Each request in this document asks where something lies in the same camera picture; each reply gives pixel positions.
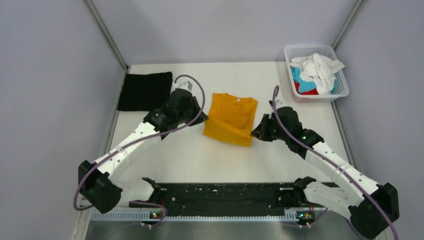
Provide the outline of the orange t-shirt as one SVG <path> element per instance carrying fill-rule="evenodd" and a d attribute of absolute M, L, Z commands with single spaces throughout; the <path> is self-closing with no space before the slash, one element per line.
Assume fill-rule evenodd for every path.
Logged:
<path fill-rule="evenodd" d="M 219 142 L 250 147 L 257 106 L 258 101 L 252 97 L 213 93 L 202 134 Z"/>

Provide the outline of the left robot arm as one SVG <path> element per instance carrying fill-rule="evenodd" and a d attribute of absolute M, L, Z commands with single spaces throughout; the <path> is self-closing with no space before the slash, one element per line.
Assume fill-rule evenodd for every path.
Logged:
<path fill-rule="evenodd" d="M 205 104 L 199 103 L 187 87 L 173 90 L 165 103 L 151 111 L 139 125 L 104 156 L 78 166 L 78 186 L 75 195 L 82 195 L 95 208 L 105 214 L 124 202 L 143 201 L 154 207 L 160 202 L 160 193 L 152 183 L 125 184 L 121 175 L 133 165 L 135 153 L 142 153 L 169 134 L 206 121 Z"/>

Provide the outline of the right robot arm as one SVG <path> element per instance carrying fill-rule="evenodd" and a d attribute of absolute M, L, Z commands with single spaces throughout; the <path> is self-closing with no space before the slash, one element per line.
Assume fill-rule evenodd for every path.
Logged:
<path fill-rule="evenodd" d="M 297 205 L 319 204 L 344 217 L 366 239 L 373 240 L 386 229 L 392 231 L 395 240 L 399 239 L 394 227 L 400 217 L 398 190 L 388 182 L 378 183 L 343 160 L 323 137 L 302 126 L 291 107 L 264 114 L 251 136 L 264 142 L 285 142 L 293 153 L 337 185 L 331 188 L 312 177 L 299 178 L 293 192 Z"/>

